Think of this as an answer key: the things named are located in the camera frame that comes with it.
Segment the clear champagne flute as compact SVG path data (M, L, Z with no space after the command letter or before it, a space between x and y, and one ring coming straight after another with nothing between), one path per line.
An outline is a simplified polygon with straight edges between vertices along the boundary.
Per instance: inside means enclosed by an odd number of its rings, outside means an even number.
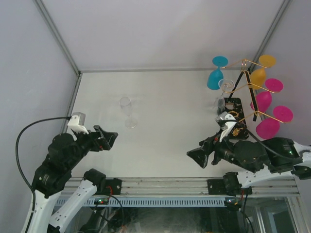
M218 82L218 86L221 89L222 93L215 99L213 107L216 111L216 114L220 115L225 109L225 97L231 94L235 83L229 79L221 79Z
M127 116L125 120L125 126L129 129L133 129L137 126L137 120L133 118L133 107L132 102L128 97L122 97L119 101L120 107L124 114Z

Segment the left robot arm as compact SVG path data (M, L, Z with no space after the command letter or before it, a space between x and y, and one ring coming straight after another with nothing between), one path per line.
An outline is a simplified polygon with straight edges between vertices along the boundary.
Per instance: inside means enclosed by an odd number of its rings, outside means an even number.
M54 207L73 168L89 153L111 150L118 133L104 131L95 125L88 133L62 133L54 137L48 154L34 175L31 188L34 192L22 232L63 233L84 203L95 194L107 189L106 176L92 168L84 173L80 185L54 212Z

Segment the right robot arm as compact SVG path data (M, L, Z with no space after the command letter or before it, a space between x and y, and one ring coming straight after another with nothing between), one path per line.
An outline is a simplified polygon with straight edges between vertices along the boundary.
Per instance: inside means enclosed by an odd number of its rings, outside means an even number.
M264 141L239 140L236 143L220 139L217 134L199 143L199 147L187 152L201 168L205 168L213 154L212 165L224 160L243 169L227 172L221 179L208 180L208 192L212 195L236 196L251 194L252 186L276 178L311 177L311 148L295 141L275 137Z

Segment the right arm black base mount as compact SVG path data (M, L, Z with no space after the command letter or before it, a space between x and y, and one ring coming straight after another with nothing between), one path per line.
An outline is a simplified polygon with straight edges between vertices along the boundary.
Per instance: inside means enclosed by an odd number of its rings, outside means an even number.
M210 195L228 195L223 179L208 179L207 188Z

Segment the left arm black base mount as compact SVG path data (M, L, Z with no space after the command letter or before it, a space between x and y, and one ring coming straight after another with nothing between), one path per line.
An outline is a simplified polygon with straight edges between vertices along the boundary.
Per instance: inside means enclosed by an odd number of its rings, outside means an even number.
M122 180L118 178L100 181L97 188L96 195L120 195L121 194Z

